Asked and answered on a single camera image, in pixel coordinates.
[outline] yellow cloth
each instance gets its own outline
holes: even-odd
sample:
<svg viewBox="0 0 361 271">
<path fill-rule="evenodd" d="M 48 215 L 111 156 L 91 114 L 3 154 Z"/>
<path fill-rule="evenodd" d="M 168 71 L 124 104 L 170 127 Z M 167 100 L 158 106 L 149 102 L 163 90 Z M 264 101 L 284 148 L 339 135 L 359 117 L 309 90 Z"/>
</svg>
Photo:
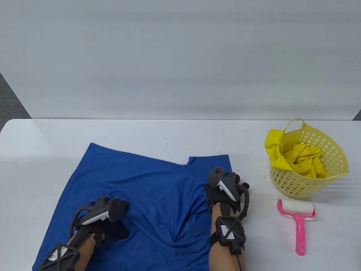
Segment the yellow cloth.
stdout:
<svg viewBox="0 0 361 271">
<path fill-rule="evenodd" d="M 285 137 L 284 131 L 270 130 L 265 147 L 272 167 L 294 171 L 314 180 L 326 178 L 325 168 L 319 159 L 322 153 L 319 146 L 294 144 Z"/>
</svg>

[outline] yellow basket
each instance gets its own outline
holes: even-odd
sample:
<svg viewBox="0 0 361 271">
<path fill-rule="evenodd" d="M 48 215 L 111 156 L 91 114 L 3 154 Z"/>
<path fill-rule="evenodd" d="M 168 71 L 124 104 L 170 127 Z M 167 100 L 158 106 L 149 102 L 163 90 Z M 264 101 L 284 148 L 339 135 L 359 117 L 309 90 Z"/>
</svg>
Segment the yellow basket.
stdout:
<svg viewBox="0 0 361 271">
<path fill-rule="evenodd" d="M 308 126 L 302 119 L 293 119 L 285 128 L 295 120 L 303 122 L 301 129 L 286 133 L 287 141 L 294 144 L 319 145 L 322 148 L 320 160 L 323 163 L 327 178 L 314 180 L 299 175 L 293 171 L 271 169 L 271 180 L 274 186 L 284 195 L 291 198 L 307 198 L 322 190 L 327 184 L 336 181 L 341 176 L 349 173 L 347 158 L 343 150 L 329 136 L 323 132 Z"/>
</svg>

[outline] pink handle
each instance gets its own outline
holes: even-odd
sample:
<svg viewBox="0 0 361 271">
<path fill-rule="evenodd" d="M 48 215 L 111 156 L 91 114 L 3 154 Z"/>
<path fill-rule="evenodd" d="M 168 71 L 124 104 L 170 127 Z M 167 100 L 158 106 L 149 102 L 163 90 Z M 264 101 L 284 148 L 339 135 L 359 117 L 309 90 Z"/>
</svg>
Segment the pink handle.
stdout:
<svg viewBox="0 0 361 271">
<path fill-rule="evenodd" d="M 306 231 L 305 231 L 305 216 L 293 215 L 296 221 L 296 253 L 304 256 L 306 253 Z"/>
</svg>

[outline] white adhesive roll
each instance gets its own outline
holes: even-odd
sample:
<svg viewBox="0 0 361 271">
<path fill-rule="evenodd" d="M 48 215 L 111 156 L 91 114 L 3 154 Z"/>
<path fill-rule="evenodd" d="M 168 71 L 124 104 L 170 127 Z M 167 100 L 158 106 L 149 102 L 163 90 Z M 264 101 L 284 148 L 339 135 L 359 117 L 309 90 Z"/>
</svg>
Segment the white adhesive roll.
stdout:
<svg viewBox="0 0 361 271">
<path fill-rule="evenodd" d="M 288 199 L 283 199 L 282 209 L 285 212 L 295 213 L 295 214 L 302 214 L 302 215 L 313 214 L 313 204 L 311 202 L 291 201 Z"/>
</svg>

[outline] forearm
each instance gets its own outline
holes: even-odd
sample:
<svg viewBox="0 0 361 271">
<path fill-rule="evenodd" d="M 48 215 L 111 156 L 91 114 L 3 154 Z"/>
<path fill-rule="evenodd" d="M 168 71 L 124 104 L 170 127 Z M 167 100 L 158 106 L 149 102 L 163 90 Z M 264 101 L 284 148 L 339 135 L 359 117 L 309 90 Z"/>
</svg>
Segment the forearm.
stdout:
<svg viewBox="0 0 361 271">
<path fill-rule="evenodd" d="M 90 237 L 86 237 L 78 248 L 80 258 L 75 265 L 75 271 L 84 271 L 94 252 L 94 244 Z"/>
<path fill-rule="evenodd" d="M 213 208 L 212 211 L 212 227 L 210 234 L 212 235 L 216 231 L 216 219 L 222 216 L 220 205 Z M 239 255 L 239 260 L 242 265 L 243 271 L 245 271 L 244 255 Z M 209 270 L 210 271 L 239 271 L 237 258 L 235 255 L 231 255 L 228 247 L 221 246 L 218 242 L 215 243 L 209 252 Z"/>
</svg>

